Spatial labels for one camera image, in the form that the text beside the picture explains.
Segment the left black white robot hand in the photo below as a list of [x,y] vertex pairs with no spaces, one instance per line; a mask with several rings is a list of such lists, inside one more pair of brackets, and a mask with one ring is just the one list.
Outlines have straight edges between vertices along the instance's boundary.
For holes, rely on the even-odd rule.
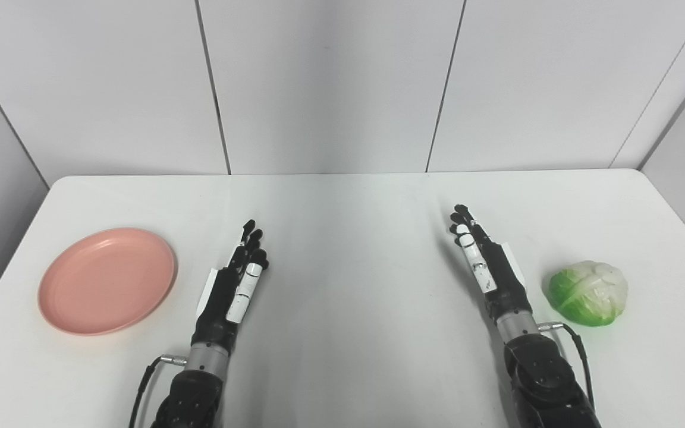
[[239,324],[245,318],[261,274],[268,269],[266,250],[261,248],[263,230],[256,221],[243,225],[240,241],[231,259],[216,271],[211,292],[196,321],[190,344],[218,346],[232,353]]

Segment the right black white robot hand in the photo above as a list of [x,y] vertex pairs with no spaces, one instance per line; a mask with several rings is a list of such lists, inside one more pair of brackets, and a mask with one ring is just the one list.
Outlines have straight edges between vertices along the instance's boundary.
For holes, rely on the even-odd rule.
[[507,314],[531,315],[525,287],[514,273],[502,244],[492,241],[465,205],[454,206],[450,219],[454,242],[464,253],[483,293],[490,319],[496,323]]

